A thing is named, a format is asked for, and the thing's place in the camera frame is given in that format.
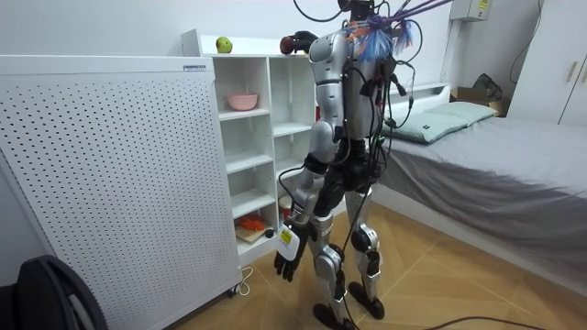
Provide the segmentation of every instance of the electrical box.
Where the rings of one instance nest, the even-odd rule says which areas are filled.
[[[450,19],[467,22],[487,20],[493,0],[454,0],[450,9]]]

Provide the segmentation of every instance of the pink bowl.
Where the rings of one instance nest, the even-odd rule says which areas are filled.
[[[259,96],[253,93],[232,94],[227,97],[228,104],[235,110],[252,110],[257,105]]]

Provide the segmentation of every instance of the white bookshelf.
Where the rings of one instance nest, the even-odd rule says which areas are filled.
[[[277,202],[282,190],[278,188],[278,176],[304,163],[316,118],[309,60],[306,56],[279,54],[211,55],[235,225],[242,215],[258,214],[266,228],[279,228]],[[231,110],[227,96],[237,93],[258,94],[256,108]],[[283,177],[291,184],[300,172]],[[236,238],[241,266],[272,252],[274,238],[262,236],[253,244]]]

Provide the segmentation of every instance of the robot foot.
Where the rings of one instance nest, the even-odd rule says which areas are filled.
[[[355,325],[349,319],[345,319],[345,322],[340,324],[330,307],[323,303],[318,303],[314,306],[314,317],[332,330],[355,330]]]
[[[358,303],[369,311],[371,316],[377,320],[383,319],[385,316],[385,307],[382,302],[377,298],[374,301],[369,300],[367,292],[365,292],[365,288],[362,285],[357,282],[352,282],[349,284],[349,292]]]

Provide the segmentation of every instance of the humanoid robot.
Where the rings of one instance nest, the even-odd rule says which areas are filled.
[[[339,5],[350,10],[350,24],[374,14],[372,0],[339,1]],[[386,33],[393,34],[393,30],[389,28]],[[365,139],[376,139],[374,135],[382,125],[382,111],[375,110],[375,105],[381,109],[382,91],[393,74],[395,60],[391,56],[385,60],[358,60],[354,52],[344,28],[318,38],[309,48],[321,118],[312,127],[310,149],[292,192],[292,211],[285,221],[300,238],[297,255],[288,260],[278,253],[274,262],[277,273],[291,281],[305,245],[310,247],[327,301],[317,304],[314,314],[332,329],[355,328],[343,301],[347,293],[343,248],[329,243],[331,211],[343,196],[351,222],[350,243],[357,251],[362,278],[362,284],[352,282],[349,291],[373,317],[382,319],[385,314],[377,297],[377,280],[381,276],[379,242],[367,225],[371,186],[382,169],[369,152],[375,144],[367,146]]]

